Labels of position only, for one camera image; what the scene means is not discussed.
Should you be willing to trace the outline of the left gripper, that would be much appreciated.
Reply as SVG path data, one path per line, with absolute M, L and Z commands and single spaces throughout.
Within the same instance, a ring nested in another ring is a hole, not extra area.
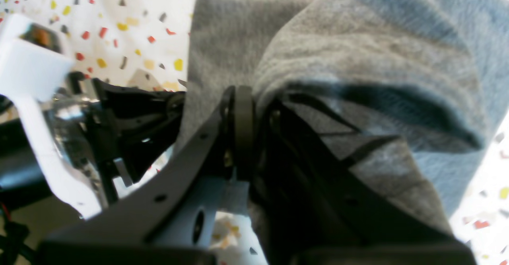
M 185 92 L 118 87 L 98 78 L 56 99 L 50 123 L 66 162 L 89 178 L 101 202 L 126 186 L 175 143 Z M 144 186 L 103 213 L 49 236 L 40 265 L 216 265 L 207 250 L 215 214 L 231 180 L 253 172 L 253 99 L 228 87 L 185 147 Z

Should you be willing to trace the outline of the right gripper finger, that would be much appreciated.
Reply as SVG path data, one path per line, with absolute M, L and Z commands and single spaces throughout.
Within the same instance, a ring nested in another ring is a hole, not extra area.
M 399 137 L 322 137 L 274 101 L 257 138 L 249 202 L 271 265 L 476 263 Z

